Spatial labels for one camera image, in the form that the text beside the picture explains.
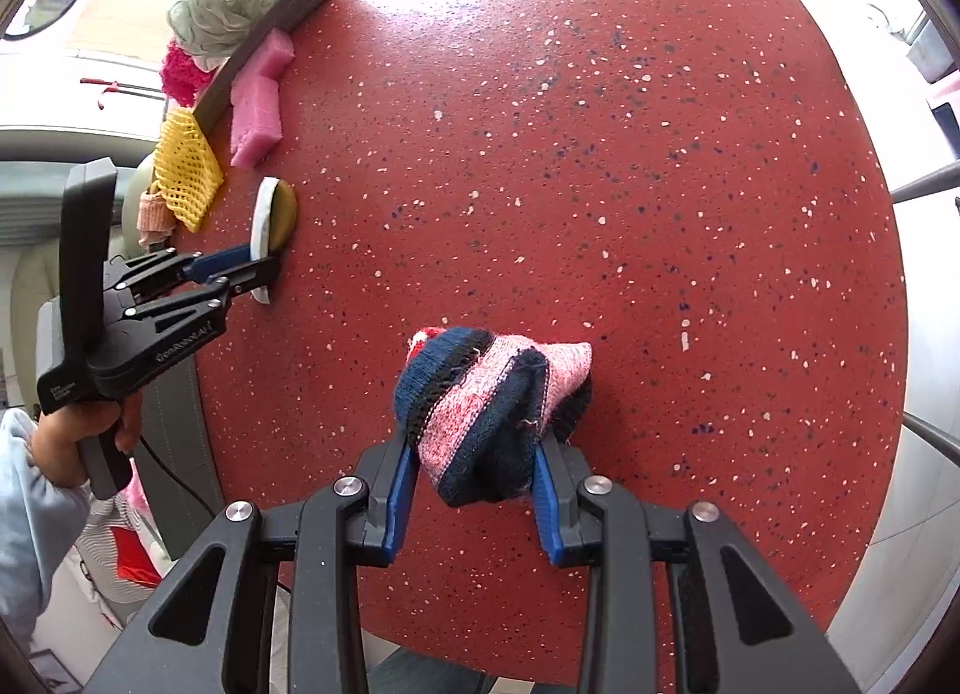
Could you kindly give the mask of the person's left hand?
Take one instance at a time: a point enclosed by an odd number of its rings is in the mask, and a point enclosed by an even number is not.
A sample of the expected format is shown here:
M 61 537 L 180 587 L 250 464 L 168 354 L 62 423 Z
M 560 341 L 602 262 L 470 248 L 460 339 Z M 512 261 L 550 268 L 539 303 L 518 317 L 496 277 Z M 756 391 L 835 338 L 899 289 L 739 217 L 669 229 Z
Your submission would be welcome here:
M 96 439 L 119 424 L 114 444 L 127 457 L 142 437 L 141 393 L 117 401 L 70 403 L 55 413 L 43 414 L 31 436 L 32 463 L 57 488 L 80 488 L 88 479 L 78 444 Z

